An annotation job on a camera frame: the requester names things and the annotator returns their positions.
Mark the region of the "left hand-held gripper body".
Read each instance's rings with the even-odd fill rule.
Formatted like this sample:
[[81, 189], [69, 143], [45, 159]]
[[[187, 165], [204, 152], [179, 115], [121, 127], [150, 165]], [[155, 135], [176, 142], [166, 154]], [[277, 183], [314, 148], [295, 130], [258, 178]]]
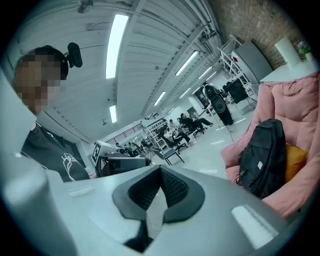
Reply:
[[90, 156], [97, 177], [107, 177], [149, 166], [148, 156], [130, 157], [125, 149], [97, 140]]

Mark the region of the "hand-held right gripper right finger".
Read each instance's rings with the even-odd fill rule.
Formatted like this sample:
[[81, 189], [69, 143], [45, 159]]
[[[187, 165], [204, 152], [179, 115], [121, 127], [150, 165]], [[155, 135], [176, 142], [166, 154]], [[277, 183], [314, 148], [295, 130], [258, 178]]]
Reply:
[[164, 223], [184, 222], [193, 217], [203, 206], [205, 191], [195, 180], [167, 166], [160, 167], [161, 184], [167, 209]]

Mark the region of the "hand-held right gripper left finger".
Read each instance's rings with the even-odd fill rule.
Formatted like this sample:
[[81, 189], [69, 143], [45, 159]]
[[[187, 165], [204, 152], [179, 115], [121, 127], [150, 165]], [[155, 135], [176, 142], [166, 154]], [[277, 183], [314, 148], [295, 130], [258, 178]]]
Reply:
[[144, 221], [147, 210], [156, 197], [163, 181], [159, 166], [121, 183], [112, 193], [112, 200], [120, 214], [129, 220]]

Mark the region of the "black garment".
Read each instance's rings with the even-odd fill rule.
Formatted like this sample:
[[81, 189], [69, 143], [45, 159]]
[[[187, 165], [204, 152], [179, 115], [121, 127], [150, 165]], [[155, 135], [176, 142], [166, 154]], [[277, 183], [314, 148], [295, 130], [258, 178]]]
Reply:
[[239, 159], [238, 184], [260, 199], [285, 184], [287, 145], [283, 124], [268, 119], [257, 125]]

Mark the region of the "pink quilted blanket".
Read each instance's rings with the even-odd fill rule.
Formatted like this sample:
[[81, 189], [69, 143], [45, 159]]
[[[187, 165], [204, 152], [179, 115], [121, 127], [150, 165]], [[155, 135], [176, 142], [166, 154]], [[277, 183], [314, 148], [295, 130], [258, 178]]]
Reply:
[[283, 218], [301, 209], [320, 183], [320, 71], [287, 82], [259, 86], [257, 106], [248, 128], [233, 144], [220, 152], [226, 176], [239, 179], [239, 155], [255, 127], [275, 118], [282, 122], [286, 143], [307, 152], [305, 166], [286, 184], [262, 201]]

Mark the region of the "blue chair with black legs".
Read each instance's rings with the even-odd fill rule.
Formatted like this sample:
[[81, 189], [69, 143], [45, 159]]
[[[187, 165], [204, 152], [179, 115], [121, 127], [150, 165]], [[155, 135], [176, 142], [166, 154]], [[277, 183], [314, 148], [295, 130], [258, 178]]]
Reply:
[[158, 147], [154, 147], [152, 146], [151, 147], [151, 150], [155, 153], [156, 156], [158, 156], [161, 160], [165, 160], [166, 163], [169, 165], [169, 166], [172, 166], [172, 163], [170, 162], [169, 158], [176, 155], [183, 163], [184, 160], [180, 157], [180, 155], [174, 150], [174, 149], [170, 149], [166, 152], [162, 152], [160, 148]]

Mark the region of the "black office chair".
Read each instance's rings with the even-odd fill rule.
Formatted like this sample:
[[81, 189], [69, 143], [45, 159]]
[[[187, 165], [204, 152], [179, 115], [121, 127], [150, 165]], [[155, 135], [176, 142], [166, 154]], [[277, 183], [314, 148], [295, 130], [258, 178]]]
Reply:
[[194, 137], [196, 137], [198, 133], [205, 133], [204, 130], [206, 128], [203, 127], [203, 122], [200, 119], [186, 117], [182, 118], [181, 122], [187, 127]]
[[178, 137], [177, 139], [174, 139], [173, 141], [170, 141], [169, 139], [163, 137], [164, 141], [166, 142], [167, 146], [171, 149], [174, 149], [178, 154], [180, 154], [180, 150], [182, 148], [188, 148], [188, 145], [186, 143], [182, 143], [183, 138]]

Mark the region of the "person's black t-shirt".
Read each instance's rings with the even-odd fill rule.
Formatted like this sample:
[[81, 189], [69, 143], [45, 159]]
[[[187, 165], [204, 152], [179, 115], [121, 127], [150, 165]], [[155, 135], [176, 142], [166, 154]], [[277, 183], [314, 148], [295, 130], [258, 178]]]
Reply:
[[78, 160], [37, 123], [32, 126], [20, 153], [38, 162], [45, 170], [59, 173], [65, 183], [90, 179]]

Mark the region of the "tall black speaker stand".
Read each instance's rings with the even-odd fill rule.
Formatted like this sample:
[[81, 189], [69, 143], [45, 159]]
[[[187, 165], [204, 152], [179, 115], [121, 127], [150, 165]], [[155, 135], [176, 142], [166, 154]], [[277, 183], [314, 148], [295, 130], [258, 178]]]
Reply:
[[216, 114], [225, 126], [231, 126], [233, 124], [233, 119], [219, 90], [206, 81], [203, 82], [202, 85], [203, 95], [207, 99], [209, 105], [213, 108], [213, 110], [216, 112]]

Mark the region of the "long ceiling light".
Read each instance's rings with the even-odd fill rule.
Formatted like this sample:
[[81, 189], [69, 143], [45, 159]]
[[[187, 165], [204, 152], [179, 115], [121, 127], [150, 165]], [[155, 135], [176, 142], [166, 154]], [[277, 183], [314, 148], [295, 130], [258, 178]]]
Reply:
[[116, 14], [112, 23], [106, 54], [105, 78], [114, 79], [116, 77], [117, 62], [129, 17]]
[[198, 50], [195, 50], [189, 58], [183, 63], [183, 65], [178, 69], [178, 71], [175, 73], [176, 76], [179, 76], [182, 71], [189, 65], [189, 63], [199, 54]]

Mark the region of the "orange cushion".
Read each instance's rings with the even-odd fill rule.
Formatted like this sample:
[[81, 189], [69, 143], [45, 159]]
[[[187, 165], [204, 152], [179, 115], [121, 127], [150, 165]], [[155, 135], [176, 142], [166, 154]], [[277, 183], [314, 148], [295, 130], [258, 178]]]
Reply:
[[306, 165], [307, 151], [296, 146], [286, 145], [286, 169], [285, 183], [288, 183], [293, 177]]

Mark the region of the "white metal shelf rack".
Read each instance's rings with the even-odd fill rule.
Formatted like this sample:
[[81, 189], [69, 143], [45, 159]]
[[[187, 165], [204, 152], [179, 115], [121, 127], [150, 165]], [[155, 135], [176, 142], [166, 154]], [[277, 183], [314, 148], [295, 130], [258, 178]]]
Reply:
[[223, 68], [232, 78], [232, 81], [239, 80], [247, 95], [254, 101], [258, 101], [258, 94], [254, 91], [252, 84], [249, 82], [245, 73], [241, 70], [232, 58], [232, 54], [226, 54], [221, 48], [217, 48], [221, 54], [220, 60]]

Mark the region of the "grey refrigerator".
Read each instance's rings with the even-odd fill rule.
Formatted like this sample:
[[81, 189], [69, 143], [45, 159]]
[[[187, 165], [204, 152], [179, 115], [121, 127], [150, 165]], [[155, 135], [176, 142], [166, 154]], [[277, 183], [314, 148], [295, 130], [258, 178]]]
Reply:
[[265, 56], [251, 40], [234, 49], [231, 57], [251, 84], [260, 84], [261, 79], [273, 71]]

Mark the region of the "white cabinet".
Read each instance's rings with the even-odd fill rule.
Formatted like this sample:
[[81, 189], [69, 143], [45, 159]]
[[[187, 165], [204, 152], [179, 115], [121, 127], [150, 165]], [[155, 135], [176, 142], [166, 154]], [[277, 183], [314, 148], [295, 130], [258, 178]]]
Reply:
[[282, 65], [260, 80], [261, 83], [288, 82], [308, 76], [320, 70], [320, 64], [316, 60], [304, 60], [290, 68]]

